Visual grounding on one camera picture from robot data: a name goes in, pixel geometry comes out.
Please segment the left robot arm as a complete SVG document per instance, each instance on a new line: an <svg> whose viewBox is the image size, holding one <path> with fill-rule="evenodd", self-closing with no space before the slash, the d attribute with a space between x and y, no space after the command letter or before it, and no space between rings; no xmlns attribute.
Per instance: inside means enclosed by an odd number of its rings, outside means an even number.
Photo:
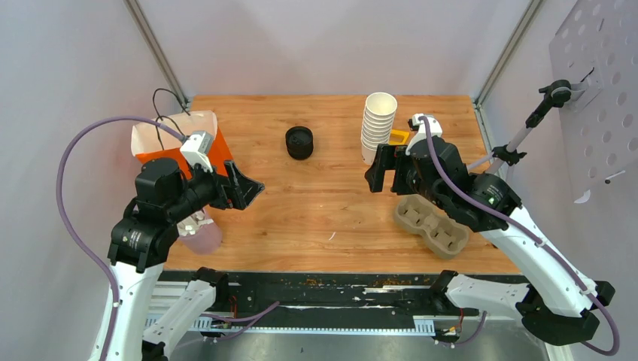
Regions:
<svg viewBox="0 0 638 361"><path fill-rule="evenodd" d="M111 230L109 269L117 282L96 339L93 360L168 360L184 334L210 308L223 310L230 301L228 276L201 267L185 291L151 326L147 316L156 283L170 247L178 240L178 223L206 205L246 209L264 191L263 183L245 177L233 161L226 175L198 165L186 178L171 158L146 162L135 179L136 196Z"/></svg>

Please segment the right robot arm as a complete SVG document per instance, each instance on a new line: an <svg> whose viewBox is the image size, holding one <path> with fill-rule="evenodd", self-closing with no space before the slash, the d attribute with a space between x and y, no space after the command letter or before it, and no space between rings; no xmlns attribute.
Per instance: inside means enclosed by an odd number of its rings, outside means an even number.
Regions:
<svg viewBox="0 0 638 361"><path fill-rule="evenodd" d="M394 171L393 193L431 202L488 239L525 276L522 284L505 284L443 271L429 294L434 311L448 314L454 308L472 308L509 317L555 346L590 347L601 320L606 320L612 331L609 354L617 351L618 327L607 309L615 288L592 280L568 262L502 178L469 171L457 147L439 136L411 146L380 144L365 173L372 192L383 189L388 170Z"/></svg>

